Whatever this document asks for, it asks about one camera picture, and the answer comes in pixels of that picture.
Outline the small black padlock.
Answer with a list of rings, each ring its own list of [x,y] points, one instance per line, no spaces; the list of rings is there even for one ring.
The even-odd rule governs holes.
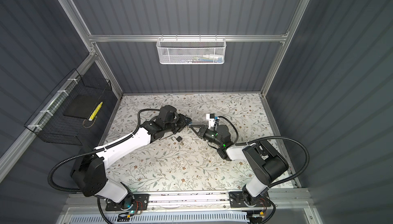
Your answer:
[[[176,137],[175,139],[173,139],[174,142],[182,142],[183,138],[181,136]]]

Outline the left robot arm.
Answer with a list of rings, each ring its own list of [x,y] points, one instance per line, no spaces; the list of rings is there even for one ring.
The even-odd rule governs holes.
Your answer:
[[[110,179],[106,170],[131,152],[163,138],[166,133],[177,134],[192,122],[191,118],[178,113],[175,107],[166,105],[158,110],[157,116],[142,123],[140,115],[144,111],[155,109],[138,112],[137,129],[132,133],[96,147],[92,155],[76,159],[71,178],[85,197],[107,198],[116,203],[131,199],[131,190],[125,184]]]

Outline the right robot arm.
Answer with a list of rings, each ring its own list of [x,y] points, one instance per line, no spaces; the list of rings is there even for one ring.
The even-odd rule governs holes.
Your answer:
[[[286,159],[268,142],[261,139],[245,145],[235,145],[229,128],[218,125],[215,129],[208,125],[190,125],[197,137],[213,144],[224,160],[247,161],[254,176],[243,187],[243,199],[251,201],[271,188],[271,184],[284,174],[288,168]]]

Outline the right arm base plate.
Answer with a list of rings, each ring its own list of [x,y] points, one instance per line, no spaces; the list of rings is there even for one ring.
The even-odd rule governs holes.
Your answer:
[[[269,194],[267,192],[257,197],[246,196],[244,192],[241,191],[231,191],[228,195],[232,208],[267,208],[272,206],[268,201]]]

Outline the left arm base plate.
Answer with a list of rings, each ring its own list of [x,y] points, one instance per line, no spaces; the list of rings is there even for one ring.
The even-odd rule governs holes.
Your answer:
[[[106,200],[105,211],[137,211],[147,210],[149,194],[128,194],[121,202],[116,203],[110,199]]]

